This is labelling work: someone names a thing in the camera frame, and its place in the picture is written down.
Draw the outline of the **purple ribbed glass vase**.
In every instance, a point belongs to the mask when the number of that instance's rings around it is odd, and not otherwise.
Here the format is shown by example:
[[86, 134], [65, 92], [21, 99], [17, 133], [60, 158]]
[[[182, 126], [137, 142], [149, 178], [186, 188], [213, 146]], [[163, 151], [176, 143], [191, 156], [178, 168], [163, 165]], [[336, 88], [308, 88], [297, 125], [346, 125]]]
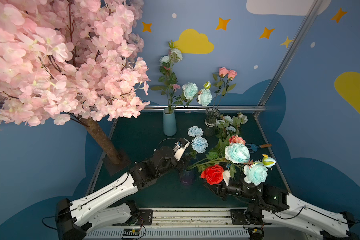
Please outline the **purple ribbed glass vase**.
[[189, 167], [185, 167], [180, 173], [180, 182], [184, 186], [190, 186], [195, 181], [195, 169], [190, 169]]

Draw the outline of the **blue flower bunch purple vase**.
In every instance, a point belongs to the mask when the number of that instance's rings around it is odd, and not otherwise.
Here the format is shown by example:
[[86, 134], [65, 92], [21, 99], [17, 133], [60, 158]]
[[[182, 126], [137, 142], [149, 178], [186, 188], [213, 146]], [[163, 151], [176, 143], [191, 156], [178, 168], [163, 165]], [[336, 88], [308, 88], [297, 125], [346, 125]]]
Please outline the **blue flower bunch purple vase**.
[[223, 153], [210, 152], [207, 158], [200, 163], [189, 166], [196, 169], [200, 174], [207, 167], [219, 164], [224, 170], [230, 170], [231, 177], [242, 171], [244, 182], [255, 186], [265, 182], [268, 177], [268, 170], [276, 165], [276, 160], [268, 155], [263, 155], [261, 160], [253, 161], [246, 145], [240, 143], [229, 144]]

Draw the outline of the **clear ribbed glass vase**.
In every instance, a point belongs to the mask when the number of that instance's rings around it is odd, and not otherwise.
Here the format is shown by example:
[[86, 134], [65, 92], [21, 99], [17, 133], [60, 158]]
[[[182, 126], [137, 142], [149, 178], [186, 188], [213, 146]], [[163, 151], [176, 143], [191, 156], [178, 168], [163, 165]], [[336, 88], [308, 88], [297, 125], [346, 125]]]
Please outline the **clear ribbed glass vase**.
[[206, 119], [204, 123], [206, 127], [204, 131], [204, 135], [206, 137], [212, 137], [215, 135], [216, 123], [220, 116], [220, 111], [216, 108], [208, 108], [205, 113], [206, 113]]

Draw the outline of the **blue rose stem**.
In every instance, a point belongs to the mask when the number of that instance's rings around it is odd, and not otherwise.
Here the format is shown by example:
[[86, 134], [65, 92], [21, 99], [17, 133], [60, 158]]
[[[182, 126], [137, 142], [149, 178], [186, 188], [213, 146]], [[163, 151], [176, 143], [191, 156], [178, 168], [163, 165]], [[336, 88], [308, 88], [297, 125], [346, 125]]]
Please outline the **blue rose stem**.
[[248, 122], [248, 117], [244, 115], [243, 113], [238, 113], [236, 116], [233, 116], [231, 123], [229, 124], [229, 127], [226, 128], [227, 132], [233, 135], [241, 136], [240, 128], [242, 125], [246, 124]]
[[212, 101], [212, 93], [210, 91], [211, 83], [206, 82], [202, 89], [199, 89], [195, 83], [189, 82], [183, 86], [174, 85], [175, 90], [181, 89], [182, 94], [174, 97], [175, 106], [189, 106], [196, 99], [197, 103], [203, 107], [208, 106]]

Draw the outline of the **pink rose stem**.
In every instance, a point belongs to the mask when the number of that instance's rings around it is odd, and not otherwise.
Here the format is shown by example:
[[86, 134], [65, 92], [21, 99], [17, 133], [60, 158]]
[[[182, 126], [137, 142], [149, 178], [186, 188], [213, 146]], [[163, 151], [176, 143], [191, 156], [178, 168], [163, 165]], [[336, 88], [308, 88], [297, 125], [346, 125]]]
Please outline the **pink rose stem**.
[[218, 109], [222, 98], [231, 90], [233, 90], [236, 84], [231, 82], [237, 77], [237, 71], [229, 70], [226, 67], [221, 67], [218, 69], [217, 74], [212, 74], [214, 83], [213, 83], [213, 107]]

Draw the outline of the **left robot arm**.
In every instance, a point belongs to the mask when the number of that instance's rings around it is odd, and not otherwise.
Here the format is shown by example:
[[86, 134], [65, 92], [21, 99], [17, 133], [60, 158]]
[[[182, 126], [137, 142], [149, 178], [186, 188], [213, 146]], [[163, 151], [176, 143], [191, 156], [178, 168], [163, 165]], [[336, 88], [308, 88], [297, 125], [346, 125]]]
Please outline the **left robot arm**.
[[96, 229], [134, 222], [140, 214], [134, 203], [111, 205], [155, 184], [160, 177], [182, 165], [182, 155], [188, 146], [186, 139], [180, 139], [173, 148], [163, 146], [155, 150], [150, 159], [136, 164], [100, 190], [74, 201], [59, 201], [55, 214], [58, 238], [82, 240]]

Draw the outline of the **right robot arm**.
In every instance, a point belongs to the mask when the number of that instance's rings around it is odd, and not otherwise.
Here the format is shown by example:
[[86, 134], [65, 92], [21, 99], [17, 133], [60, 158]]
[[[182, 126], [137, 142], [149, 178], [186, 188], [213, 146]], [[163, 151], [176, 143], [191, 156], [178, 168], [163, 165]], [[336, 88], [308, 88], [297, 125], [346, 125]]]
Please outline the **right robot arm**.
[[350, 212], [335, 213], [311, 205], [277, 187], [229, 180], [203, 185], [221, 199], [227, 196], [247, 199], [247, 208], [231, 210], [233, 224], [248, 226], [278, 225], [306, 233], [315, 240], [358, 240], [350, 231], [357, 224]]

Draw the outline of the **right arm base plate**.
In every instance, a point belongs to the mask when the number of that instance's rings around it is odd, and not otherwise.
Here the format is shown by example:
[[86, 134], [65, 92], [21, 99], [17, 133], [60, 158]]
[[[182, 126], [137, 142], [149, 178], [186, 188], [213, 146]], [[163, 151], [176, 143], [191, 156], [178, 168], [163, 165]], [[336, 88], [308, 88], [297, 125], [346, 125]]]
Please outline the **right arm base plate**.
[[230, 212], [230, 219], [234, 226], [251, 224], [251, 221], [247, 216], [247, 209], [230, 209], [229, 212]]

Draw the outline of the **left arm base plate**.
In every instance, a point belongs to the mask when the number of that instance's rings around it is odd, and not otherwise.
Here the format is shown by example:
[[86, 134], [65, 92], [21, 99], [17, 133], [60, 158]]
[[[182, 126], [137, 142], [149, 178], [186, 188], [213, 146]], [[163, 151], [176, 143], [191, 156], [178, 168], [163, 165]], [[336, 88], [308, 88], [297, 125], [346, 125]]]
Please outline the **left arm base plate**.
[[142, 209], [132, 211], [131, 218], [129, 219], [129, 225], [143, 225], [151, 226], [153, 221], [153, 210]]

